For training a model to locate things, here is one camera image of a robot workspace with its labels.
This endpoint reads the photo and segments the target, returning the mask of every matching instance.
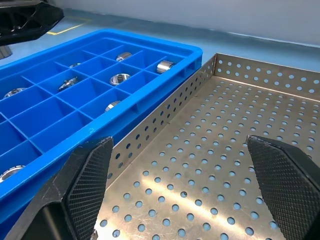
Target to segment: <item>perforated metal tray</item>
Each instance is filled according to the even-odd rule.
[[[320,73],[216,54],[113,150],[98,239],[284,240],[248,134],[319,155]]]

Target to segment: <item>white wall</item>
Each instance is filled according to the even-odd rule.
[[[320,46],[320,0],[56,0],[64,8]]]

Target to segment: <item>hole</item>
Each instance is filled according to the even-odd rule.
[[[202,225],[202,227],[203,227],[203,230],[205,230],[205,231],[209,231],[209,230],[211,229],[210,224],[207,223],[207,222],[205,222],[205,223]]]
[[[252,211],[252,212],[250,213],[250,215],[251,215],[251,217],[252,217],[253,219],[258,219],[258,218],[259,218],[259,214],[256,213],[255,211]]]
[[[125,217],[124,217],[124,220],[126,221],[126,222],[130,222],[131,220],[132,220],[132,216],[131,215],[125,215]]]
[[[138,231],[139,231],[139,232],[143,232],[145,229],[146,229],[146,226],[143,225],[143,224],[140,224],[140,225],[138,226]]]
[[[161,178],[160,178],[160,177],[156,177],[156,178],[154,179],[154,181],[158,184],[158,183],[161,182]]]
[[[195,185],[195,181],[189,180],[189,181],[188,181],[188,184],[191,185],[191,186],[193,186],[193,185]]]
[[[178,230],[178,235],[179,235],[180,237],[184,237],[184,236],[186,236],[186,231],[181,228],[181,229]]]
[[[252,236],[255,233],[254,230],[251,227],[247,227],[245,229],[245,232],[246,232],[246,234],[248,234],[250,236]]]
[[[235,221],[235,219],[234,219],[233,217],[228,217],[228,218],[227,218],[227,222],[228,222],[228,224],[230,224],[230,225],[234,225],[234,224],[236,223],[236,221]]]
[[[172,190],[172,189],[174,189],[174,186],[173,186],[172,184],[168,184],[168,185],[166,186],[166,188],[167,188],[168,190]]]
[[[256,201],[257,204],[263,204],[263,203],[264,203],[264,201],[262,200],[261,197],[257,197],[257,198],[255,199],[255,201]]]
[[[166,198],[164,196],[160,196],[158,198],[159,203],[164,203],[166,201]]]
[[[145,194],[147,194],[147,195],[152,194],[152,190],[151,190],[150,188],[147,188],[147,189],[145,190]]]
[[[158,234],[153,235],[153,236],[152,236],[152,240],[160,240],[159,235],[158,235]]]
[[[225,182],[225,183],[223,184],[223,186],[224,186],[226,189],[229,189],[229,188],[231,187],[230,183],[228,183],[228,182]]]
[[[243,190],[243,189],[241,189],[241,190],[239,191],[239,194],[240,194],[241,196],[247,195],[246,191]]]
[[[206,186],[203,187],[202,192],[204,192],[205,194],[209,193],[209,188],[207,188]]]
[[[229,240],[229,237],[226,233],[221,233],[220,240]]]
[[[107,226],[107,224],[108,224],[108,221],[104,219],[100,222],[100,227],[105,227]]]
[[[168,227],[168,226],[170,226],[170,220],[169,220],[168,218],[165,218],[165,219],[162,221],[162,224],[163,224],[163,226]]]
[[[179,206],[177,204],[172,205],[172,211],[177,212],[179,210]]]
[[[114,230],[113,233],[112,233],[112,236],[113,236],[114,238],[119,237],[119,236],[120,236],[120,231],[119,231],[118,229],[117,229],[117,230]]]
[[[186,198],[186,197],[188,196],[188,194],[187,194],[187,192],[182,191],[182,192],[180,193],[180,196],[183,197],[183,198]]]
[[[125,193],[125,194],[123,195],[123,198],[124,198],[124,199],[129,199],[129,198],[130,198],[130,193]]]
[[[244,179],[244,183],[245,183],[245,184],[251,184],[250,178],[247,178],[247,177],[246,177],[246,178]]]
[[[223,195],[221,195],[221,194],[219,194],[218,196],[217,196],[217,199],[218,199],[218,201],[224,201],[225,200],[225,197],[223,196]]]
[[[136,206],[137,208],[141,208],[142,205],[143,205],[142,201],[137,201],[137,202],[135,203],[135,206]]]
[[[240,209],[241,209],[241,205],[236,202],[236,203],[233,204],[233,208],[234,208],[235,210],[240,210]]]
[[[114,213],[117,213],[117,212],[119,212],[119,206],[114,206],[113,208],[112,208],[112,212],[114,212]]]

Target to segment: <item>shiny metal ring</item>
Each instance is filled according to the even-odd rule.
[[[12,175],[14,175],[16,172],[18,172],[20,169],[23,169],[24,167],[25,166],[23,165],[11,167],[10,169],[8,169],[7,171],[5,171],[0,175],[0,183],[2,183],[4,180],[11,177]]]
[[[15,88],[15,89],[11,90],[10,92],[8,92],[6,95],[4,95],[3,98],[5,99],[5,98],[8,98],[8,97],[11,97],[12,95],[20,93],[25,89],[27,89],[27,88],[26,87]]]
[[[121,101],[114,101],[110,103],[106,108],[105,111],[108,112],[110,109],[114,108],[116,105],[118,105]]]
[[[163,60],[156,66],[156,71],[160,74],[168,71],[175,65],[174,62]]]
[[[123,60],[125,60],[125,59],[127,59],[127,58],[129,58],[131,56],[132,56],[132,54],[130,52],[125,51],[125,52],[119,54],[118,56],[116,56],[115,60],[117,62],[121,62],[121,61],[123,61]]]
[[[124,81],[126,81],[130,77],[131,76],[126,73],[120,73],[120,74],[114,75],[113,77],[110,78],[110,84],[113,86],[117,86],[123,83]]]
[[[70,87],[72,87],[73,85],[77,84],[79,81],[78,81],[78,78],[77,77],[74,77],[70,80],[65,80],[64,83],[58,88],[58,91],[61,92],[65,89],[68,89]]]
[[[74,64],[71,64],[70,66],[69,66],[69,68],[70,69],[73,69],[73,68],[75,68],[76,66],[79,66],[81,63],[74,63]]]

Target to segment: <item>textured rubber pad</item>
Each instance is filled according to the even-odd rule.
[[[262,197],[287,240],[320,239],[320,169],[299,148],[248,136]]]

